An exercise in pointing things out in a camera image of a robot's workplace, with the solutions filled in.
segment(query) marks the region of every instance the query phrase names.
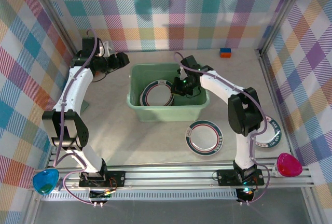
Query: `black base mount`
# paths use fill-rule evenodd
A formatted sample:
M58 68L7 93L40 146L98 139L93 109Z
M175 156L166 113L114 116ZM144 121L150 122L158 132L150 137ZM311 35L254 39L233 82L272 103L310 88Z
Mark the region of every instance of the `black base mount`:
M108 171L104 159L100 171L96 173L82 172L78 186L80 188L101 189L120 188L125 185L125 171Z
M239 174L236 170L218 170L217 171L219 186L262 186L264 185L263 174L260 169L256 169L246 180L240 181Z

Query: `plate rim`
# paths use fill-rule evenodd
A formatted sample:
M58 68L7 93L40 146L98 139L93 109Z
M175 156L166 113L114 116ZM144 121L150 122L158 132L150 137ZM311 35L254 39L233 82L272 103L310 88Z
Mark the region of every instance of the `plate rim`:
M255 145L258 147L261 147L261 148L273 148L276 145L278 145L281 141L281 137L282 137L281 127L278 124L278 122L275 119L273 119L272 117L270 117L268 115L265 115L265 117L266 117L268 124L270 124L272 126L272 128L274 130L274 134L276 135L278 132L279 133L278 133L278 135L275 136L275 138L271 142L269 142L267 144L262 144L255 140Z
M160 85L160 81L165 81L165 85L166 85L166 86L170 89L170 91L171 91L172 83L171 83L170 81L168 81L168 80L155 80L155 81L150 82L150 83L144 88L144 90L143 90L142 93L141 93L141 96L142 96L142 103L143 103L142 105L143 105L143 106L150 106L149 103L148 103L148 101L147 101L147 96L148 96L148 94L149 94L149 92L151 91L152 88L154 88L154 87ZM157 83L157 84L154 85L152 88L148 89L148 87L150 87L150 86L151 86L152 84L154 84L154 83ZM165 105L163 105L163 106L169 106L169 105L172 103L173 99L174 99L174 95L171 93L171 96L170 96L169 100L168 100L167 103L166 103Z
M190 140L191 131L195 128L195 126L201 125L201 124L209 126L217 134L219 134L219 139L218 139L218 142L217 142L216 146L212 150L207 151L207 152L206 151L199 151L199 150L195 149L195 147L192 145L192 142ZM223 132L221 131L221 129L215 123L213 123L211 121L208 121L208 120L197 120L194 123L192 123L187 128L186 133L185 133L185 137L186 137L186 143L187 143L188 147L190 148L190 150L192 152L194 152L195 154L198 154L200 156L211 156L211 155L216 154L218 151L220 151L220 149L222 148L223 143L224 143L224 136L223 136Z

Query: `plaid backdrop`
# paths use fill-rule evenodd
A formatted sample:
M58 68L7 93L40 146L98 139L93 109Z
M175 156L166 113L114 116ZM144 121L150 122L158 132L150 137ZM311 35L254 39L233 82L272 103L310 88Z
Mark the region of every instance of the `plaid backdrop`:
M297 0L268 56L296 154L332 223L332 0Z
M17 223L49 148L43 111L66 81L67 51L38 0L0 0L0 223Z
M94 28L117 51L257 48L285 0L51 0L76 47Z

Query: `blue lamp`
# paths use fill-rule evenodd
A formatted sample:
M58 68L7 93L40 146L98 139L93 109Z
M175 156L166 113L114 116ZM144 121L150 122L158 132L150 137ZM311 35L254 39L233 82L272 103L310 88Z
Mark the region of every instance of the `blue lamp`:
M33 179L33 187L42 195L49 194L56 187L59 180L59 171L47 169L36 174Z

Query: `pink lamp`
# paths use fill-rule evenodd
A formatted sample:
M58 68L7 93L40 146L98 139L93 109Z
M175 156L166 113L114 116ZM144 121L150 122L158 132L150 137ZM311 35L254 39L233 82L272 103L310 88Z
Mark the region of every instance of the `pink lamp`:
M276 161L273 172L276 176L295 177L300 175L302 171L303 168L299 160L291 154L281 153Z

